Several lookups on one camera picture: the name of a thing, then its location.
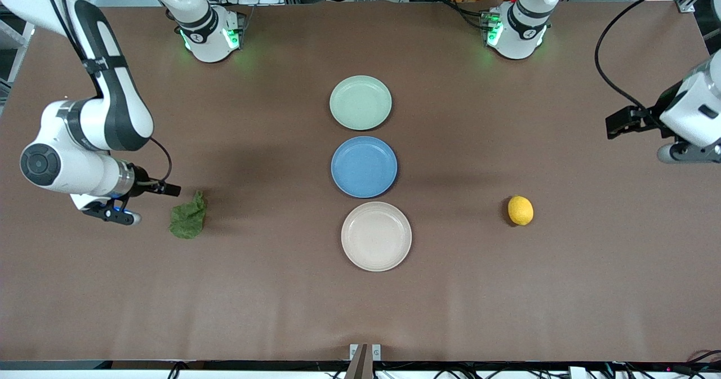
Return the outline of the green lettuce leaf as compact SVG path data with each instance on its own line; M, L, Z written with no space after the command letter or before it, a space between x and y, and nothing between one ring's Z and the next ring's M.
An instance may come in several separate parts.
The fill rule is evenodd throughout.
M204 193L196 191L190 202L179 204L171 209L168 230L176 238L194 239L203 230L207 204Z

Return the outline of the yellow lemon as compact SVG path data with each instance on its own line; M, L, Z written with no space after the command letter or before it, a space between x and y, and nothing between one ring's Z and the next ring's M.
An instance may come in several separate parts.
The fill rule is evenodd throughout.
M507 205L508 218L518 226L528 225L534 217L531 201L523 196L512 196Z

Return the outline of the blue plate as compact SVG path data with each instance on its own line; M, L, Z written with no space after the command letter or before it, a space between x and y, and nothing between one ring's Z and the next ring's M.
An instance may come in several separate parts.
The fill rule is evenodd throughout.
M353 137L338 146L330 163L332 181L348 196L381 196L395 183L398 159L389 144L376 137Z

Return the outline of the light green plate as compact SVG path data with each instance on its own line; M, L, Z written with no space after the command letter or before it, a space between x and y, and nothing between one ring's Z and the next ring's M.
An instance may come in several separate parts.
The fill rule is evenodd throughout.
M332 117L343 127L366 131L379 127L388 119L393 97L382 81L359 74L336 84L329 107Z

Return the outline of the beige plate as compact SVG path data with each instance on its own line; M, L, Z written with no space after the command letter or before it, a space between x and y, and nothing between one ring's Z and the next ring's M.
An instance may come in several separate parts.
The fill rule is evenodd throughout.
M349 212L342 223L341 246L358 268L385 272L399 266L412 248L407 216L386 202L368 202Z

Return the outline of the metal table edge bracket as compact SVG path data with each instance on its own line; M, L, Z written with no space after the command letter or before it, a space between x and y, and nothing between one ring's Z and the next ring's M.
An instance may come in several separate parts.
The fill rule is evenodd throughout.
M381 345L350 345L350 363L343 379L377 379L374 363L381 361Z

